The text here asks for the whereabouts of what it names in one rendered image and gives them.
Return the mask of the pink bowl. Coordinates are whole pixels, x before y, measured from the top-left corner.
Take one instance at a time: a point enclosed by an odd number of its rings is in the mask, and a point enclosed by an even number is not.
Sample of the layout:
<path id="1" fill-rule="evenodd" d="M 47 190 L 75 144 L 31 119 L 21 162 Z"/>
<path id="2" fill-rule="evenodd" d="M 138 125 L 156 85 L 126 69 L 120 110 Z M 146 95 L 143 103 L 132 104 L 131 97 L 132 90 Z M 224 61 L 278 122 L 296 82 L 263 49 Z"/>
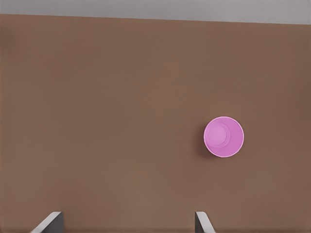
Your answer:
<path id="1" fill-rule="evenodd" d="M 240 151 L 244 143 L 241 124 L 228 116 L 211 120 L 203 133 L 205 147 L 213 155 L 228 158 Z"/>

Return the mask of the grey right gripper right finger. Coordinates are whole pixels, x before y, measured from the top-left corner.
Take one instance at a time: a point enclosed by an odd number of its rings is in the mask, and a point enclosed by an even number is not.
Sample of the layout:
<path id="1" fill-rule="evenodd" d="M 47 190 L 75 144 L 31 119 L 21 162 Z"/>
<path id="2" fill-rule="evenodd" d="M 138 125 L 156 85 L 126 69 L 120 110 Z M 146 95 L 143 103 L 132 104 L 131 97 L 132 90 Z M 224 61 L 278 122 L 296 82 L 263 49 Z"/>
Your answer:
<path id="1" fill-rule="evenodd" d="M 195 233 L 216 233 L 205 212 L 195 212 Z"/>

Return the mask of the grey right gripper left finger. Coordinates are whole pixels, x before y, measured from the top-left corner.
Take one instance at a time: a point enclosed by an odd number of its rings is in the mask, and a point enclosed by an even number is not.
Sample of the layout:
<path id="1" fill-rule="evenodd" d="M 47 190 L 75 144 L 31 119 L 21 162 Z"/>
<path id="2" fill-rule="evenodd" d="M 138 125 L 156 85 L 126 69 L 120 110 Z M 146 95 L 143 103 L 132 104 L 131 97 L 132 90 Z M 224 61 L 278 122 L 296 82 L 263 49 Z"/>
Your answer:
<path id="1" fill-rule="evenodd" d="M 31 233 L 64 233 L 63 212 L 52 212 Z"/>

